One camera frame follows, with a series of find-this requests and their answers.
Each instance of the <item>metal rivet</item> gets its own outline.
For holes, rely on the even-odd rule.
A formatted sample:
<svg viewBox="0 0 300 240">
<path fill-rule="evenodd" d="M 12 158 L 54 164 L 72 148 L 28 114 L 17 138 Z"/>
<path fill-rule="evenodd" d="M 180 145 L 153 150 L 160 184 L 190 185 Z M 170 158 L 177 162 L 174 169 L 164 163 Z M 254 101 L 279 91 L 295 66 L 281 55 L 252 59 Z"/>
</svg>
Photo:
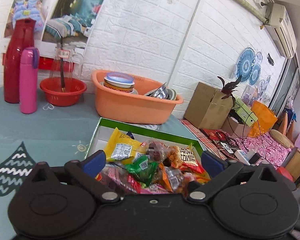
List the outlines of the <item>metal rivet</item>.
<svg viewBox="0 0 300 240">
<path fill-rule="evenodd" d="M 201 191 L 194 191 L 190 193 L 190 198 L 195 200 L 202 200 L 206 197 L 206 194 Z"/>
<path fill-rule="evenodd" d="M 109 192 L 103 193 L 101 196 L 105 200 L 115 200 L 118 197 L 118 194 L 115 192 L 109 191 Z"/>
</svg>

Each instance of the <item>pink thermos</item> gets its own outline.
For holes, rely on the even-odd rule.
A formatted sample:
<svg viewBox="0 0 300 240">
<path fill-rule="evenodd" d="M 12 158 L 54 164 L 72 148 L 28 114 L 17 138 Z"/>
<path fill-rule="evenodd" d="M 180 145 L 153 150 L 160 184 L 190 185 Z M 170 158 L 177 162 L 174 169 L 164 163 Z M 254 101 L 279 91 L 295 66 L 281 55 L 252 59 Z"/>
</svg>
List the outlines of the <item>pink thermos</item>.
<svg viewBox="0 0 300 240">
<path fill-rule="evenodd" d="M 34 47 L 22 51 L 20 59 L 20 112 L 32 114 L 37 110 L 37 82 L 39 50 Z"/>
</svg>

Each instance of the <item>door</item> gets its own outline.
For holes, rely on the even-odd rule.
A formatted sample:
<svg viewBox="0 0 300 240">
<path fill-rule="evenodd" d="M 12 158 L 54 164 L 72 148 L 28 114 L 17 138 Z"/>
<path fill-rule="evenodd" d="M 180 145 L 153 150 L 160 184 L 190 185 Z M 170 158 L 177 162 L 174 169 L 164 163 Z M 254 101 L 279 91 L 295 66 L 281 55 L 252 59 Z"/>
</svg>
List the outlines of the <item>door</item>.
<svg viewBox="0 0 300 240">
<path fill-rule="evenodd" d="M 270 102 L 270 109 L 278 116 L 284 108 L 288 96 L 295 97 L 300 85 L 300 72 L 298 69 L 297 56 L 288 60 L 282 73 L 279 85 Z"/>
</svg>

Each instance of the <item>orange bag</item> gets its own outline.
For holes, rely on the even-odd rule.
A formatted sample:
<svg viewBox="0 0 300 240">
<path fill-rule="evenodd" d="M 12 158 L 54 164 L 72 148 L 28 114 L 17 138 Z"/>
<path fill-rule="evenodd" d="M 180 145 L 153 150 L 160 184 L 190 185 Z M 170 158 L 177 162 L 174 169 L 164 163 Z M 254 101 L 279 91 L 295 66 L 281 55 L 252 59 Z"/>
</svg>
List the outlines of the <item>orange bag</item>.
<svg viewBox="0 0 300 240">
<path fill-rule="evenodd" d="M 255 122 L 251 126 L 251 130 L 248 134 L 249 137 L 258 137 L 261 134 L 268 132 L 274 125 L 274 123 L 278 120 L 274 113 L 266 105 L 258 101 L 253 102 L 251 111 L 255 113 L 256 117 L 258 117 L 259 123 Z"/>
</svg>

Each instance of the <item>purple plant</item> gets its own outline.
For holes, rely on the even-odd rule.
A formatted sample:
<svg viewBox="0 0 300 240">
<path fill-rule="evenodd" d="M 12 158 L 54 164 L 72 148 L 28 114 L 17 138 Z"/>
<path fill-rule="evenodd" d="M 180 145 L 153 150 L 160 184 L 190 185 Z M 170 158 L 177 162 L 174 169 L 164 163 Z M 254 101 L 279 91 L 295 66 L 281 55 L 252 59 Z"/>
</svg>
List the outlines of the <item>purple plant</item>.
<svg viewBox="0 0 300 240">
<path fill-rule="evenodd" d="M 224 79 L 222 77 L 218 76 L 218 79 L 220 79 L 223 84 L 223 88 L 221 89 L 221 92 L 226 94 L 222 99 L 231 97 L 233 106 L 235 106 L 235 98 L 234 98 L 232 92 L 236 91 L 235 88 L 238 87 L 238 84 L 240 83 L 241 78 L 242 78 L 242 76 L 240 75 L 236 81 L 225 84 Z"/>
</svg>

